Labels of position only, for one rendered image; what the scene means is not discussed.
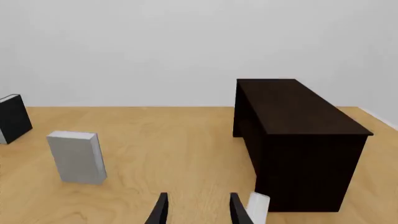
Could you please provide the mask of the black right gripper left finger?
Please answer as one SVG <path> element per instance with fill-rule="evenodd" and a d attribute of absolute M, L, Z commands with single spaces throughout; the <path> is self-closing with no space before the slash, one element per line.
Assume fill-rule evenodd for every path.
<path fill-rule="evenodd" d="M 168 193 L 162 192 L 145 224 L 166 224 L 169 210 Z"/>

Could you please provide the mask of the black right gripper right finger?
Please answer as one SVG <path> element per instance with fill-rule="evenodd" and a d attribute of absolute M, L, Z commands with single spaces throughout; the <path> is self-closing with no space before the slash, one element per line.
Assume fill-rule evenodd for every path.
<path fill-rule="evenodd" d="M 254 224 L 243 207 L 237 193 L 230 193 L 229 211 L 232 224 Z"/>

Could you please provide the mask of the white book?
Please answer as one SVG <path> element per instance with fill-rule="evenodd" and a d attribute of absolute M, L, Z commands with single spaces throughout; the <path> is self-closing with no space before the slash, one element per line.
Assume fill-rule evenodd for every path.
<path fill-rule="evenodd" d="M 266 224 L 271 198 L 267 195 L 251 192 L 246 212 L 253 224 Z"/>

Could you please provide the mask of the dark brown wooden cabinet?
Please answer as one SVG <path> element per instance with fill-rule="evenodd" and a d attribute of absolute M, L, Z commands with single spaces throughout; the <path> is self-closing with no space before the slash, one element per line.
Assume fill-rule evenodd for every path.
<path fill-rule="evenodd" d="M 270 212 L 337 212 L 372 132 L 295 79 L 238 79 L 233 136 Z"/>

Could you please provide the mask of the grey book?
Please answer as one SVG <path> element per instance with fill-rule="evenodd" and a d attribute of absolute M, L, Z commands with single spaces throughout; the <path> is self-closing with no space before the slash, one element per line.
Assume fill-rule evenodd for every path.
<path fill-rule="evenodd" d="M 107 178 L 98 134 L 54 131 L 47 141 L 62 181 L 100 185 Z"/>

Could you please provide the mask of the black book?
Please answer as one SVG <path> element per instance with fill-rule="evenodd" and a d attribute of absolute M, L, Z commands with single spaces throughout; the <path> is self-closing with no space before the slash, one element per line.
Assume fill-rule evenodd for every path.
<path fill-rule="evenodd" d="M 21 95 L 0 98 L 0 144 L 10 144 L 32 129 Z"/>

